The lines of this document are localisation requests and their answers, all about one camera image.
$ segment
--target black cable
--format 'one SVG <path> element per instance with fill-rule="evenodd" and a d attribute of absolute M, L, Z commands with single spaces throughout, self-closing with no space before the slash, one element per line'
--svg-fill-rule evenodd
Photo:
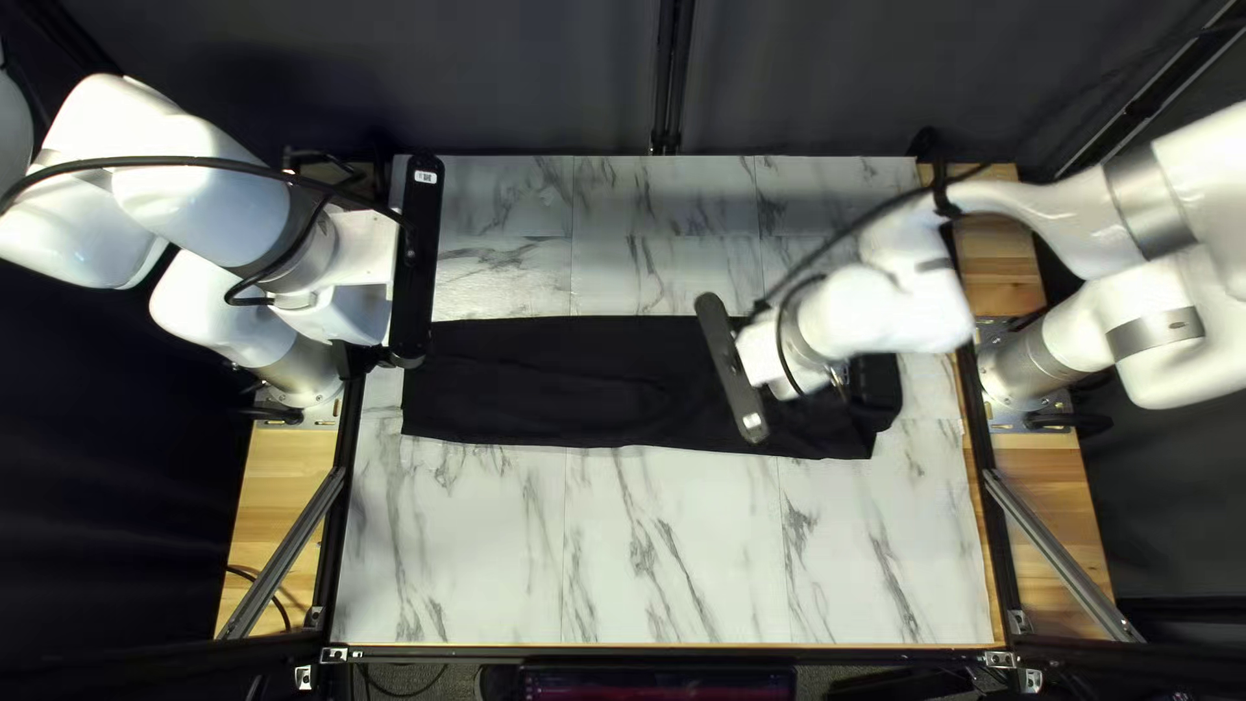
<path fill-rule="evenodd" d="M 826 279 L 825 274 L 815 274 L 815 275 L 809 275 L 805 279 L 800 280 L 799 283 L 794 284 L 791 289 L 789 289 L 782 295 L 782 301 L 779 303 L 779 310 L 775 313 L 775 349 L 779 352 L 779 366 L 782 367 L 782 377 L 787 379 L 787 385 L 791 385 L 791 388 L 796 391 L 797 397 L 804 397 L 805 391 L 801 390 L 799 385 L 796 385 L 796 379 L 791 375 L 791 369 L 787 367 L 787 355 L 784 352 L 782 349 L 782 316 L 787 311 L 787 304 L 791 301 L 792 296 L 795 296 L 797 291 L 805 289 L 806 286 L 814 284 L 815 281 L 821 281 L 824 279 Z"/>
<path fill-rule="evenodd" d="M 364 675 L 364 681 L 368 682 L 368 685 L 365 686 L 365 689 L 366 687 L 373 687 L 376 691 L 380 691 L 381 694 L 384 694 L 386 696 L 391 696 L 394 699 L 415 699 L 416 696 L 419 696 L 419 695 L 424 694 L 425 691 L 432 689 L 432 685 L 437 684 L 437 680 L 441 679 L 441 675 L 446 674 L 446 669 L 450 667 L 450 665 L 441 665 L 441 669 L 437 670 L 437 674 L 432 675 L 432 679 L 429 680 L 429 684 L 425 684 L 424 686 L 421 686 L 420 689 L 416 689 L 415 691 L 397 692 L 397 691 L 390 691 L 389 689 L 385 689 L 380 684 L 376 684 L 376 680 L 373 679 L 371 672 L 368 671 L 368 665 L 358 665 L 358 666 L 359 666 L 359 671 Z"/>
<path fill-rule="evenodd" d="M 303 423 L 303 410 L 294 407 L 238 407 L 234 411 L 257 422 L 285 422 L 288 426 Z"/>
<path fill-rule="evenodd" d="M 943 182 L 943 184 L 946 186 L 946 184 L 952 184 L 952 183 L 956 183 L 956 182 L 961 182 L 962 179 L 968 179 L 968 178 L 971 178 L 971 177 L 981 173 L 982 171 L 984 171 L 984 169 L 987 169 L 989 167 L 991 167 L 991 163 L 979 163 L 979 164 L 974 166 L 973 168 L 971 168 L 971 169 L 968 169 L 968 171 L 966 171 L 966 172 L 963 172 L 961 174 L 956 174 L 956 176 L 946 178 L 946 181 Z M 807 268 L 807 266 L 812 265 L 815 261 L 817 261 L 819 258 L 821 258 L 824 254 L 826 254 L 826 252 L 830 250 L 832 245 L 835 245 L 836 243 L 839 243 L 840 239 L 842 239 L 845 235 L 851 235 L 852 233 L 856 233 L 857 229 L 860 229 L 862 225 L 870 223 L 870 220 L 872 220 L 878 214 L 881 214 L 881 213 L 886 212 L 887 209 L 890 209 L 891 207 L 893 207 L 893 205 L 896 205 L 896 204 L 898 204 L 898 203 L 908 199 L 910 197 L 913 197 L 916 194 L 926 192 L 927 189 L 931 189 L 931 186 L 915 187 L 915 188 L 908 189 L 906 192 L 901 192 L 900 194 L 896 194 L 893 197 L 888 197 L 887 199 L 885 199 L 885 200 L 875 204 L 873 207 L 871 207 L 866 213 L 863 213 L 860 217 L 857 217 L 856 219 L 854 219 L 852 223 L 850 223 L 849 225 L 844 227 L 844 230 L 839 235 L 829 237 L 825 242 L 822 242 L 821 245 L 819 245 L 817 248 L 815 248 L 814 250 L 811 250 L 810 253 L 807 253 L 804 258 L 801 258 L 800 260 L 796 260 L 796 263 L 794 263 L 790 268 L 787 268 L 787 271 L 785 271 L 784 275 L 781 278 L 779 278 L 779 281 L 776 281 L 773 285 L 770 285 L 770 288 L 766 289 L 765 293 L 761 294 L 761 296 L 758 298 L 756 301 L 754 301 L 753 311 L 749 314 L 749 319 L 748 320 L 751 321 L 758 315 L 758 313 L 760 313 L 761 310 L 769 308 L 770 299 L 780 289 L 782 289 L 792 279 L 795 279 L 796 275 L 800 274 L 801 270 L 804 270 L 805 268 Z"/>
<path fill-rule="evenodd" d="M 255 284 L 257 281 L 267 276 L 273 275 L 280 268 L 289 264 L 289 261 L 299 253 L 307 238 L 312 235 L 313 230 L 315 230 L 316 219 L 320 217 L 320 213 L 324 210 L 324 207 L 329 203 L 329 200 L 333 197 L 340 197 L 341 199 L 345 199 L 360 207 L 365 207 L 368 209 L 371 209 L 392 219 L 395 223 L 399 224 L 399 227 L 404 232 L 406 232 L 406 235 L 404 235 L 404 240 L 406 240 L 406 249 L 407 249 L 405 259 L 410 259 L 412 256 L 410 237 L 414 234 L 415 229 L 409 220 L 396 214 L 395 212 L 390 210 L 388 207 L 369 202 L 368 199 L 360 197 L 359 194 L 355 194 L 349 189 L 341 188 L 339 186 L 340 183 L 329 184 L 325 182 L 320 182 L 318 179 L 303 177 L 300 174 L 289 173 L 275 168 L 269 168 L 268 166 L 257 166 L 254 163 L 248 163 L 244 161 L 232 161 L 229 158 L 208 158 L 199 156 L 118 156 L 115 158 L 83 158 L 80 161 L 66 161 L 64 163 L 56 163 L 55 166 L 49 166 L 46 168 L 30 173 L 19 179 L 17 182 L 15 182 L 9 189 L 5 191 L 4 195 L 0 197 L 0 214 L 4 214 L 9 209 L 9 207 L 11 207 L 12 203 L 17 199 L 17 197 L 20 197 L 21 193 L 25 192 L 27 188 L 45 179 L 60 174 L 67 174 L 82 171 L 93 171 L 100 168 L 156 167 L 156 166 L 191 166 L 191 167 L 204 167 L 204 168 L 239 172 L 245 174 L 265 177 L 269 179 L 279 179 L 290 184 L 307 187 L 308 189 L 314 189 L 323 194 L 320 200 L 316 203 L 315 209 L 312 212 L 312 215 L 308 218 L 307 222 L 304 222 L 302 230 L 299 230 L 299 234 L 294 237 L 294 240 L 290 242 L 289 247 L 280 255 L 278 255 L 275 260 L 273 260 L 268 265 L 264 265 L 263 269 L 247 275 L 244 279 L 238 281 L 238 284 L 231 286 L 226 291 L 224 300 L 227 304 L 232 306 L 260 306 L 260 305 L 269 305 L 273 303 L 273 299 L 267 295 L 248 296 L 245 299 L 238 299 L 237 296 L 243 289 Z"/>
<path fill-rule="evenodd" d="M 24 176 L 17 182 L 12 183 L 9 189 L 0 195 L 0 214 L 6 212 L 9 207 L 12 205 L 14 200 L 21 195 L 27 188 L 37 184 L 47 178 L 56 177 L 59 174 L 77 173 L 82 171 L 93 171 L 100 168 L 131 168 L 131 167 L 157 167 L 157 166 L 188 166 L 197 168 L 216 168 L 221 171 L 232 171 L 237 173 L 247 173 L 258 177 L 267 177 L 268 179 L 279 179 L 288 182 L 290 184 L 298 184 L 299 187 L 305 187 L 308 189 L 314 189 L 324 194 L 331 194 L 340 199 L 345 199 L 353 204 L 363 207 L 365 209 L 371 209 L 396 223 L 402 230 L 409 234 L 415 233 L 415 225 L 407 220 L 401 214 L 394 212 L 389 207 L 371 202 L 360 194 L 355 194 L 349 189 L 343 189 L 334 184 L 326 182 L 320 182 L 319 179 L 304 177 L 295 173 L 288 173 L 285 171 L 279 171 L 277 168 L 270 168 L 268 166 L 257 166 L 254 163 L 248 163 L 245 161 L 233 161 L 229 158 L 208 158 L 202 156 L 117 156 L 112 158 L 82 158 L 80 161 L 66 161 L 64 163 L 56 163 L 55 166 L 47 166 L 46 168 L 35 171 Z"/>
<path fill-rule="evenodd" d="M 250 689 L 247 690 L 247 701 L 259 701 L 263 699 L 265 686 L 268 686 L 268 677 L 255 675 L 255 679 L 250 680 Z"/>
<path fill-rule="evenodd" d="M 274 273 L 288 265 L 290 260 L 293 260 L 299 252 L 303 250 L 303 243 L 305 243 L 308 237 L 310 237 L 315 230 L 316 219 L 320 218 L 320 212 L 324 212 L 324 207 L 329 203 L 329 199 L 333 199 L 331 194 L 320 195 L 320 200 L 316 202 L 315 208 L 312 209 L 312 215 L 308 217 L 308 220 L 303 222 L 303 228 L 299 229 L 298 235 L 290 240 L 290 244 L 285 248 L 284 253 L 273 259 L 272 263 L 242 278 L 237 284 L 226 290 L 226 304 L 229 304 L 231 306 L 268 306 L 273 304 L 274 299 L 272 296 L 260 295 L 238 299 L 238 294 L 257 281 L 272 276 Z"/>
<path fill-rule="evenodd" d="M 255 575 L 248 573 L 247 570 L 239 569 L 234 565 L 226 565 L 226 572 L 229 574 L 238 575 L 245 580 L 249 580 L 252 584 L 255 584 Z M 277 599 L 275 594 L 273 595 L 273 605 L 277 606 L 277 611 L 282 614 L 282 620 L 285 621 L 285 633 L 290 633 L 292 630 L 294 630 L 294 628 L 290 625 L 290 616 L 289 614 L 285 613 L 285 606 L 282 606 L 282 603 Z"/>

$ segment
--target folded garment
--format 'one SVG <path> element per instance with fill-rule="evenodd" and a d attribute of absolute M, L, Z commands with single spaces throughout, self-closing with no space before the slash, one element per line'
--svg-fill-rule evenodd
<path fill-rule="evenodd" d="M 695 316 L 543 316 L 432 324 L 406 372 L 402 433 L 459 443 L 662 446 L 790 458 L 868 458 L 900 412 L 895 356 L 850 369 L 834 390 L 779 402 L 761 390 L 770 437 L 744 441 Z"/>

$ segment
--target gray wall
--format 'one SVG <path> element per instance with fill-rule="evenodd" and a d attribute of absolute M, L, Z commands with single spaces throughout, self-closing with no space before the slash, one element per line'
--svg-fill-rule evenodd
<path fill-rule="evenodd" d="M 1053 96 L 1220 0 L 710 0 L 698 2 L 690 151 L 903 153 L 925 125 L 963 156 L 1048 167 L 1166 60 L 1053 115 Z M 1023 137 L 1028 137 L 1024 147 Z"/>
<path fill-rule="evenodd" d="M 1239 41 L 1138 137 L 1246 100 Z M 1119 596 L 1246 596 L 1246 393 L 1192 407 L 1139 410 L 1118 385 L 1082 407 L 1113 417 L 1083 442 L 1087 473 Z M 1246 641 L 1242 626 L 1181 626 L 1170 635 Z"/>
<path fill-rule="evenodd" d="M 1222 2 L 700 0 L 684 151 L 895 154 L 933 125 L 961 157 L 1042 174 L 1164 57 L 1057 117 L 1053 97 Z M 64 5 L 122 68 L 265 157 L 370 126 L 442 152 L 648 144 L 659 0 Z"/>
<path fill-rule="evenodd" d="M 65 0 L 135 77 L 273 158 L 381 127 L 440 152 L 640 152 L 658 0 Z"/>

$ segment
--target metal pole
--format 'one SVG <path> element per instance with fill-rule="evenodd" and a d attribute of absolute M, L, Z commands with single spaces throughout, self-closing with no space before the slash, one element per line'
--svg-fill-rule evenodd
<path fill-rule="evenodd" d="M 1116 605 L 1082 569 L 1082 565 L 1060 545 L 1055 535 L 1043 524 L 1029 507 L 1025 506 L 1001 479 L 997 471 L 982 471 L 982 483 L 992 498 L 1003 508 L 1022 532 L 1030 539 L 1043 558 L 1052 564 L 1060 581 L 1073 594 L 1078 604 L 1118 642 L 1146 642 L 1134 630 L 1129 619 L 1116 609 Z"/>
<path fill-rule="evenodd" d="M 250 629 L 255 628 L 255 621 L 259 620 L 260 614 L 264 613 L 264 608 L 268 606 L 269 599 L 273 598 L 277 588 L 280 586 L 285 573 L 290 572 L 290 567 L 303 550 L 303 545 L 312 538 L 316 524 L 320 523 L 329 507 L 333 506 L 333 501 L 338 497 L 338 493 L 341 492 L 341 483 L 345 476 L 346 469 L 344 467 L 335 467 L 325 476 L 324 482 L 320 483 L 315 494 L 312 496 L 312 501 L 303 508 L 303 513 L 294 520 L 294 525 L 290 527 L 285 538 L 282 539 L 282 544 L 277 547 L 273 557 L 264 565 L 263 572 L 252 583 L 250 589 L 247 590 L 242 601 L 238 603 L 238 608 L 234 609 L 229 620 L 226 621 L 224 628 L 221 629 L 217 640 L 245 637 L 250 633 Z"/>

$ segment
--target metal bracket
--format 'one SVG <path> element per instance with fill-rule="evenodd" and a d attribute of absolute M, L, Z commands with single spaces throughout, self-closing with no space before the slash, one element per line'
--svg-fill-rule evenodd
<path fill-rule="evenodd" d="M 1013 635 L 1034 635 L 1034 626 L 1029 624 L 1029 616 L 1020 609 L 1008 610 L 1008 630 Z"/>
<path fill-rule="evenodd" d="M 320 649 L 320 664 L 321 665 L 340 665 L 346 661 L 346 649 L 345 647 L 321 647 Z"/>
<path fill-rule="evenodd" d="M 277 390 L 264 386 L 255 393 L 254 406 L 275 405 L 280 407 L 279 397 L 283 396 Z M 265 431 L 338 431 L 338 425 L 341 422 L 341 400 L 339 395 L 333 402 L 321 402 L 315 407 L 303 410 L 303 423 L 292 426 L 279 420 L 258 420 L 255 428 Z"/>
<path fill-rule="evenodd" d="M 312 496 L 308 506 L 303 508 L 303 513 L 294 520 L 294 525 L 290 527 L 285 538 L 277 547 L 273 557 L 268 559 L 268 564 L 264 565 L 259 576 L 255 578 L 250 589 L 247 590 L 242 601 L 238 603 L 238 608 L 234 609 L 229 620 L 226 621 L 221 634 L 217 635 L 218 640 L 247 637 L 250 629 L 255 626 L 255 621 L 259 620 L 259 615 L 264 613 L 264 608 L 268 606 L 268 600 L 273 598 L 277 588 L 280 586 L 285 573 L 290 572 L 290 567 L 303 550 L 303 545 L 312 538 L 315 527 L 320 524 L 320 519 L 324 518 L 329 507 L 333 506 L 334 499 L 338 498 L 345 477 L 346 469 L 343 467 L 335 467 L 329 471 L 324 482 L 316 488 L 315 494 Z"/>
<path fill-rule="evenodd" d="M 308 615 L 303 618 L 303 628 L 320 630 L 320 623 L 323 620 L 324 620 L 324 606 L 312 606 L 310 609 L 308 609 Z"/>
<path fill-rule="evenodd" d="M 740 356 L 735 352 L 735 336 L 731 335 L 726 306 L 713 291 L 706 291 L 694 303 L 697 320 L 700 321 L 701 335 L 709 346 L 709 356 L 718 371 L 719 383 L 726 395 L 726 403 L 735 418 L 735 428 L 750 445 L 756 446 L 770 436 L 766 425 L 766 411 L 761 406 L 761 396 L 749 385 L 748 376 L 740 366 Z"/>
<path fill-rule="evenodd" d="M 1013 331 L 1008 327 L 1008 321 L 1013 316 L 978 316 L 974 330 L 976 345 L 1003 342 Z M 1034 415 L 1070 415 L 1073 413 L 1073 398 L 1068 390 L 1058 390 L 1043 397 L 1043 408 Z M 1073 431 L 1068 426 L 1047 426 L 1042 428 L 1025 428 L 1025 416 L 1030 412 L 1012 410 L 996 402 L 982 393 L 982 403 L 987 411 L 987 423 L 991 433 L 1069 433 Z"/>
<path fill-rule="evenodd" d="M 1007 650 L 987 650 L 982 654 L 982 664 L 994 670 L 1015 670 L 1017 655 Z"/>
<path fill-rule="evenodd" d="M 1030 543 L 1052 565 L 1060 581 L 1068 588 L 1073 598 L 1082 605 L 1090 618 L 1093 618 L 1105 631 L 1118 642 L 1146 642 L 1143 636 L 1134 630 L 1129 619 L 1116 609 L 1115 601 L 1108 598 L 1099 589 L 1099 585 L 1090 579 L 1082 565 L 1060 544 L 1039 518 L 1020 498 L 1018 498 L 1003 482 L 997 471 L 982 471 L 982 486 L 994 499 L 999 508 L 1008 514 L 1008 518 L 1020 527 L 1022 533 L 1029 538 Z"/>
<path fill-rule="evenodd" d="M 1043 690 L 1043 672 L 1042 670 L 1017 670 L 1018 672 L 1024 672 L 1022 675 L 1020 692 L 1022 694 L 1038 694 Z"/>
<path fill-rule="evenodd" d="M 299 691 L 312 691 L 312 665 L 294 667 L 294 687 Z"/>

